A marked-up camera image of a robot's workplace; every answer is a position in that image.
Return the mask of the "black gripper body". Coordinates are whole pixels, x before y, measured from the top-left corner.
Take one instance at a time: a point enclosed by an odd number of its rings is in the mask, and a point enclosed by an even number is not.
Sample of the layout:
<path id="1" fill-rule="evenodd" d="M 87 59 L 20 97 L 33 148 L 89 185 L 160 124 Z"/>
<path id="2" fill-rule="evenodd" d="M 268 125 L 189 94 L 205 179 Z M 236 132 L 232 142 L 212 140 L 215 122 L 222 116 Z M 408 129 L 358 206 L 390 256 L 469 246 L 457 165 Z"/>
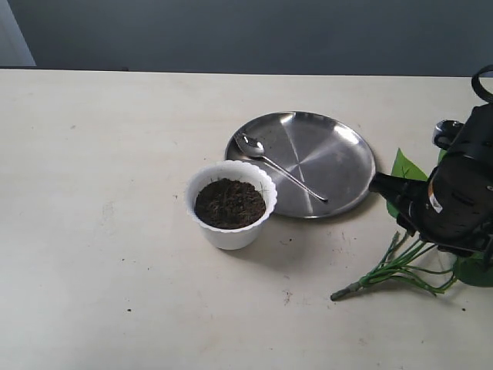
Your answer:
<path id="1" fill-rule="evenodd" d="M 450 152 L 426 181 L 405 180 L 397 223 L 442 250 L 492 255 L 492 149 Z"/>

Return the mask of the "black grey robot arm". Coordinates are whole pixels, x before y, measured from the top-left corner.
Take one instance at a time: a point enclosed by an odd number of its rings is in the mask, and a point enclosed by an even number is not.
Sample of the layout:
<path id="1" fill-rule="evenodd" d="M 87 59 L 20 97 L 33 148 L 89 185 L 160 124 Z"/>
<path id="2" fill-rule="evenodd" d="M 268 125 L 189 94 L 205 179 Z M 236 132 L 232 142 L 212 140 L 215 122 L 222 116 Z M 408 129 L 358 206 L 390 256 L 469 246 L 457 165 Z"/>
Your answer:
<path id="1" fill-rule="evenodd" d="M 475 107 L 462 125 L 436 134 L 446 151 L 427 180 L 376 173 L 369 190 L 397 210 L 397 224 L 439 247 L 492 248 L 492 106 Z"/>

